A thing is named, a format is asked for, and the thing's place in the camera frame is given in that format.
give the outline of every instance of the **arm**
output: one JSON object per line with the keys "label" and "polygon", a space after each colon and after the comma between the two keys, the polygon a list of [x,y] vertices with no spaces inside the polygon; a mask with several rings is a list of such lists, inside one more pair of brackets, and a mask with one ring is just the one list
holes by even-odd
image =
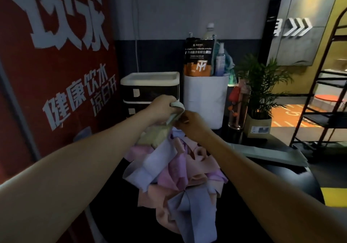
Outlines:
{"label": "arm", "polygon": [[274,242],[347,242],[347,231],[326,206],[232,150],[198,114],[184,116],[189,122],[176,127],[213,154]]}
{"label": "arm", "polygon": [[56,242],[146,127],[176,111],[173,96],[41,159],[0,186],[0,242]]}

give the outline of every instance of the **black shelving rack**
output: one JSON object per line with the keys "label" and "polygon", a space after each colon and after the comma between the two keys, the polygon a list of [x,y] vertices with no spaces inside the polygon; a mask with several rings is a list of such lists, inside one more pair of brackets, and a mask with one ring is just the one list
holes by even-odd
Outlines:
{"label": "black shelving rack", "polygon": [[[322,70],[324,62],[327,58],[327,54],[329,52],[329,49],[331,47],[331,44],[335,41],[347,41],[347,35],[336,35],[336,31],[339,29],[344,29],[347,28],[347,25],[341,25],[340,21],[343,15],[347,12],[347,8],[342,11],[342,13],[339,15],[339,17],[336,20],[336,23],[333,27],[332,33],[330,35],[330,38],[327,43],[327,47],[324,50],[322,60],[319,64],[317,73],[314,77],[313,84],[311,86],[309,95],[307,97],[306,103],[304,105],[303,111],[300,115],[298,124],[295,128],[293,137],[290,141],[289,146],[294,146],[295,144],[301,143],[305,149],[309,149],[312,151],[316,151],[319,149],[322,149],[326,147],[330,142],[331,136],[333,135],[335,129],[346,129],[347,128],[347,112],[345,112],[347,103],[343,107],[343,111],[338,111],[339,107],[341,106],[341,103],[343,101],[343,98],[345,96],[345,93],[347,92],[347,74],[345,73],[340,73],[340,72],[333,72],[333,71],[328,71],[328,70]],[[340,75],[340,76],[345,76],[345,77],[340,77],[340,78],[320,78],[319,76],[322,74],[331,74],[331,75]],[[341,88],[342,91],[340,93],[340,96],[332,109],[332,112],[320,112],[315,109],[312,109],[308,107],[310,104],[310,100],[312,97],[314,97],[314,90],[316,84],[324,84],[332,87],[338,87]],[[303,119],[309,120],[321,127],[323,127],[323,132],[319,138],[318,141],[302,141],[299,140],[296,135],[298,133],[298,130],[300,128],[301,122]],[[327,134],[328,129],[333,129],[328,141],[324,141],[324,138]]]}

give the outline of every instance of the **potted plant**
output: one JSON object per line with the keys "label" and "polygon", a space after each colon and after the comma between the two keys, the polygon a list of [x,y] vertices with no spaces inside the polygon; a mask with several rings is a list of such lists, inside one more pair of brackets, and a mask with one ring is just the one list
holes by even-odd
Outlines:
{"label": "potted plant", "polygon": [[267,138],[271,128],[272,108],[286,107],[277,104],[275,100],[287,92],[272,93],[272,89],[276,83],[292,82],[291,74],[279,68],[276,59],[264,65],[251,54],[246,55],[235,69],[239,78],[245,79],[251,87],[244,132],[250,138]]}

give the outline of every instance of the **white label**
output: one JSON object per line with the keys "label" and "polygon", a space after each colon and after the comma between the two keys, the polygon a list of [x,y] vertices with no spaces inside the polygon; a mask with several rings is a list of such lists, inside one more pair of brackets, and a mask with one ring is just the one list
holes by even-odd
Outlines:
{"label": "white label", "polygon": [[132,92],[134,93],[135,98],[140,96],[140,90],[139,89],[132,89]]}
{"label": "white label", "polygon": [[270,133],[270,126],[252,126],[251,133]]}
{"label": "white label", "polygon": [[132,114],[135,114],[135,113],[136,113],[136,111],[135,111],[135,109],[134,109],[134,108],[129,108],[129,109],[128,109],[128,111],[129,111],[129,114],[130,114],[130,115],[132,115]]}

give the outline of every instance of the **pile of towels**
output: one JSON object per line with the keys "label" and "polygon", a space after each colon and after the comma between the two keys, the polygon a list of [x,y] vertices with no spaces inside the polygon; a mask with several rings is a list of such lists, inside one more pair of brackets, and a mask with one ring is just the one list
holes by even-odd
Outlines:
{"label": "pile of towels", "polygon": [[135,145],[125,159],[123,178],[139,188],[138,206],[155,208],[157,221],[185,243],[217,239],[216,202],[228,179],[206,149],[172,131],[156,149]]}

